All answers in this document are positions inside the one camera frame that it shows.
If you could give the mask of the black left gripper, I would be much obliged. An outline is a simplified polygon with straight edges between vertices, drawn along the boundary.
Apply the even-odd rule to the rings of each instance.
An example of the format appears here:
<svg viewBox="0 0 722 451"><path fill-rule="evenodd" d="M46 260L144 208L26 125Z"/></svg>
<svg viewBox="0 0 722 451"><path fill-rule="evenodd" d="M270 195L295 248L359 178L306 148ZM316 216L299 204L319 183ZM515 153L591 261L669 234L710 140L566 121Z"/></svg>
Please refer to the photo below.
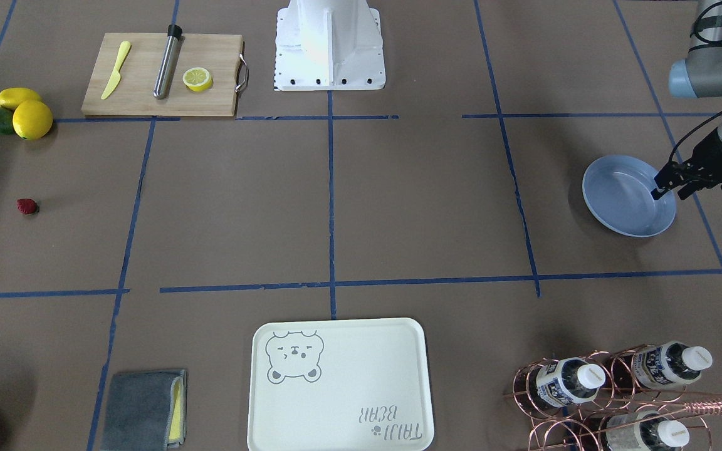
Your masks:
<svg viewBox="0 0 722 451"><path fill-rule="evenodd" d="M654 200L661 199L677 187L680 200L688 199L701 189L719 186L722 190L722 140L718 132L713 130L696 145L693 156L685 162L664 165L654 177L654 183Z"/></svg>

